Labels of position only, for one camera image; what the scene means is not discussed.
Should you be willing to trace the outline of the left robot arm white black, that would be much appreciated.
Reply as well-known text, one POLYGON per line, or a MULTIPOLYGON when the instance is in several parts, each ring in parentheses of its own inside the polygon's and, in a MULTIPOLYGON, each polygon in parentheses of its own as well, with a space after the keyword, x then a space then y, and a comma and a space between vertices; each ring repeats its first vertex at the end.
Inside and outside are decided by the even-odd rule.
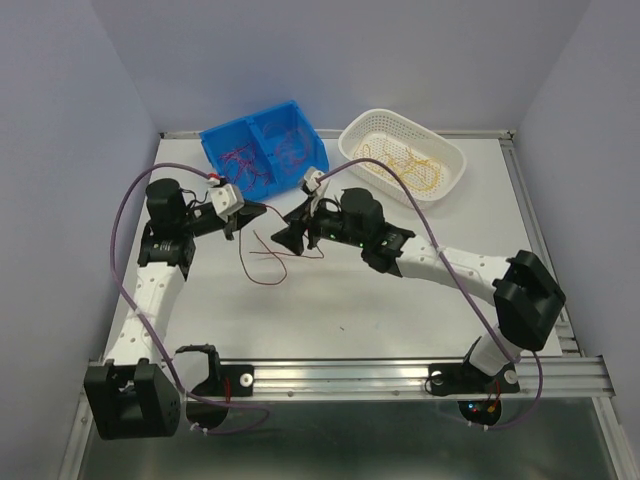
POLYGON ((190 206, 179 182, 163 178, 146 188, 149 220, 141 238, 133 293, 118 338, 100 366, 87 369, 84 389, 104 440, 169 437, 187 392, 164 347, 170 316, 188 279, 196 238, 235 232, 266 213, 225 179, 209 178, 208 202, 190 206))

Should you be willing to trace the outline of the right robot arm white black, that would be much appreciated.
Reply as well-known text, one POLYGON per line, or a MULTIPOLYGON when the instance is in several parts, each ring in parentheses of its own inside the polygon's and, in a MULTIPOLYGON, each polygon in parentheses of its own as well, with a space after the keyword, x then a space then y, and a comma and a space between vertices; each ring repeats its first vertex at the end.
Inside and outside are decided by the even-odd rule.
POLYGON ((497 323, 471 347, 460 366, 463 384, 482 390, 523 352, 539 352, 565 306, 566 295, 539 257, 520 250, 512 257, 485 256, 433 242, 388 222, 383 207, 363 188, 340 199, 316 194, 289 212, 272 241, 300 256, 321 240, 361 251, 373 270, 399 278, 457 288, 496 310, 497 323))

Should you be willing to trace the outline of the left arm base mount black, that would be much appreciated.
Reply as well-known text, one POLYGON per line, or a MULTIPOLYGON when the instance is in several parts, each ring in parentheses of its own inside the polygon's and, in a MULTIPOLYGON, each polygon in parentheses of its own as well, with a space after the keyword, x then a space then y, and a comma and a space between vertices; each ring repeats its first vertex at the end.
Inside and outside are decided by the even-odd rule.
POLYGON ((248 398, 253 395, 255 368, 251 364, 223 364, 214 345, 184 345, 176 354, 201 353, 207 357, 207 376, 191 392, 200 397, 248 398))

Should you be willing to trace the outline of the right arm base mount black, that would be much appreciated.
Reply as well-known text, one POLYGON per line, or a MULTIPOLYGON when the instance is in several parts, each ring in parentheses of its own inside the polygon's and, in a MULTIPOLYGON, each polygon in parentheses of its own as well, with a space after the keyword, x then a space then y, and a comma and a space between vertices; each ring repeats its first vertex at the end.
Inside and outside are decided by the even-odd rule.
POLYGON ((424 388, 437 397, 520 392, 513 363, 507 363, 495 375, 487 375, 472 366, 468 356, 463 360, 430 364, 424 388))

